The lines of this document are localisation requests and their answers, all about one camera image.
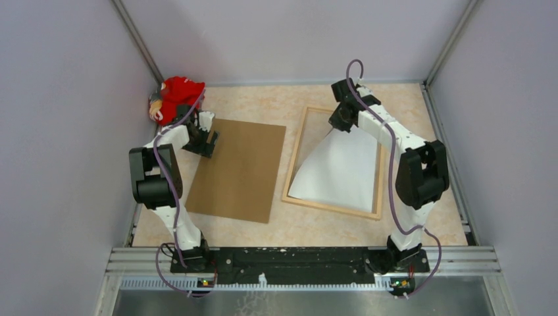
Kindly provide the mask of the wooden picture frame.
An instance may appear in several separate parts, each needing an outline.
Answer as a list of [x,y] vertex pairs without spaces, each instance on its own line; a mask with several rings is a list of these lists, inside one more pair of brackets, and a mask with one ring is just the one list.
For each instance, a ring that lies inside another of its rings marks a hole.
[[360,128],[332,128],[332,113],[318,107],[303,110],[282,201],[378,221],[386,150]]

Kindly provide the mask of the brown backing board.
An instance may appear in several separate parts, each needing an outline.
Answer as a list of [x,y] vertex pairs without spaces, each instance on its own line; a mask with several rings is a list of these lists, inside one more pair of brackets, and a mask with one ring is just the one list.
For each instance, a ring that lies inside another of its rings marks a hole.
[[186,209],[229,219],[267,224],[286,127],[215,119],[218,139],[210,158],[201,158]]

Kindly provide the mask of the printed photo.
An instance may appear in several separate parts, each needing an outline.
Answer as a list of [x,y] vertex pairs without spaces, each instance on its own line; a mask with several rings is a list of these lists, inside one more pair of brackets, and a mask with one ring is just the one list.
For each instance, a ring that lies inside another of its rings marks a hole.
[[362,129],[332,129],[299,167],[288,196],[372,213],[377,153],[376,139]]

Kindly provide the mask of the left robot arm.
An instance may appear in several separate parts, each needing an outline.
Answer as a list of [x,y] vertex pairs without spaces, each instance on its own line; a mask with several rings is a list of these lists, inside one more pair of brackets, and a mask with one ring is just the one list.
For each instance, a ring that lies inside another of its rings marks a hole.
[[215,114],[180,105],[177,116],[154,139],[129,151],[134,199],[152,210],[172,235],[174,272],[203,272],[211,264],[209,246],[186,210],[186,196],[177,152],[213,155],[218,132],[211,130]]

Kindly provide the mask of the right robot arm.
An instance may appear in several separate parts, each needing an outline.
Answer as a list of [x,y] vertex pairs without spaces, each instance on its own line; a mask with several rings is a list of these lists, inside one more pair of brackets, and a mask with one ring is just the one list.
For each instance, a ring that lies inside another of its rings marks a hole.
[[449,188],[446,147],[412,133],[369,88],[352,79],[331,88],[338,106],[330,125],[342,132],[352,128],[366,132],[390,152],[388,198],[395,231],[388,236],[386,249],[374,252],[367,265],[380,274],[404,271],[422,249],[429,213]]

